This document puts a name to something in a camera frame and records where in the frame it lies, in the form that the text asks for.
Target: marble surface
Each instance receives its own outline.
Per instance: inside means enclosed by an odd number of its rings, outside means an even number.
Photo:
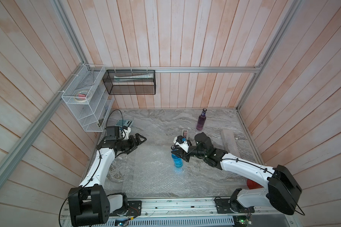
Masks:
[[[202,131],[196,130],[201,110],[156,109],[122,110],[124,119],[134,120],[131,134],[147,138],[129,155],[122,154],[110,166],[104,189],[107,193],[124,192],[129,198],[146,197],[215,197],[230,196],[236,188],[247,188],[246,178],[208,166],[203,160],[191,157],[182,168],[176,168],[171,157],[174,137],[182,129],[189,130],[189,139],[200,132],[208,135],[215,148],[224,149],[221,131],[231,129],[241,158],[255,162],[236,110],[213,109],[206,113]],[[121,119],[118,111],[109,118],[108,126]]]

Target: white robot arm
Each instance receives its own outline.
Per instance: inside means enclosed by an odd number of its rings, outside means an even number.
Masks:
[[[230,210],[245,212],[245,209],[254,206],[273,206],[284,214],[294,213],[302,189],[287,168],[259,165],[214,148],[205,133],[197,134],[195,141],[196,146],[192,146],[182,136],[176,137],[172,153],[186,162],[191,156],[202,158],[209,166],[237,173],[263,186],[258,189],[235,190],[228,200]]]
[[[112,212],[118,215],[127,213],[125,193],[106,195],[102,185],[114,159],[120,154],[129,154],[146,141],[146,138],[138,133],[129,136],[130,132],[131,129],[126,126],[123,126],[121,131],[118,126],[106,128],[106,136],[97,146],[95,160],[85,179],[79,187],[71,188],[68,193],[69,211],[74,227],[104,224]]]

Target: wire mesh basket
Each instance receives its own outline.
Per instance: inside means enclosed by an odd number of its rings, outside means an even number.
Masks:
[[[85,131],[102,132],[114,98],[102,82],[102,65],[84,65],[64,91],[62,99]]]
[[[154,70],[106,70],[103,82],[109,94],[155,94]]]

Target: black cable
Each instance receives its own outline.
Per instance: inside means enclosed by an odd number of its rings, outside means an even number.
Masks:
[[[264,170],[265,172],[268,172],[268,173],[270,173],[271,175],[273,175],[273,174],[272,174],[271,172],[269,172],[266,168],[265,168],[265,169],[260,168],[259,166],[254,165],[254,164],[252,164],[252,163],[250,163],[250,162],[242,161],[242,160],[239,160],[239,159],[233,159],[233,158],[225,158],[225,159],[223,159],[223,160],[234,160],[234,161],[236,161],[236,162],[245,162],[245,163],[247,163],[247,164],[250,164],[250,165],[252,165],[252,166],[258,167],[259,169]],[[300,213],[300,212],[298,212],[296,209],[294,209],[294,211],[297,212],[297,213],[300,214],[300,215],[305,216],[305,213],[302,211],[302,209],[300,208],[300,206],[298,205],[298,203],[295,201],[295,199],[293,198],[291,192],[290,192],[288,189],[287,189],[287,192],[289,193],[289,195],[291,196],[291,198],[293,199],[293,201],[296,203],[297,207],[301,210],[301,212],[302,212],[303,214]]]
[[[90,180],[87,182],[87,184],[89,184],[89,183],[92,181],[93,176],[95,176],[95,173],[96,173],[96,171],[98,170],[98,168],[99,168],[99,166],[100,166],[101,158],[102,158],[102,157],[101,157],[100,150],[98,150],[98,152],[99,152],[99,154],[100,154],[100,156],[99,156],[99,158],[100,158],[99,164],[98,164],[98,166],[97,166],[95,172],[94,172],[93,175],[91,176]],[[84,186],[82,186],[80,189],[78,189],[78,190],[75,191],[74,193],[79,192],[82,188],[86,187],[87,184],[85,184]],[[72,194],[70,194],[69,196],[67,196],[67,198],[63,201],[61,208],[59,209],[58,223],[59,223],[59,226],[60,226],[60,227],[62,227],[62,225],[61,225],[61,211],[62,211],[63,205],[64,205],[64,203],[67,201],[67,199],[68,199],[71,195],[73,195],[74,193],[72,193]]]

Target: metal rail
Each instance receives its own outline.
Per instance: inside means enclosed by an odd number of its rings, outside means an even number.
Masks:
[[[112,70],[155,70],[156,73],[258,73],[260,68],[245,67],[105,67]]]

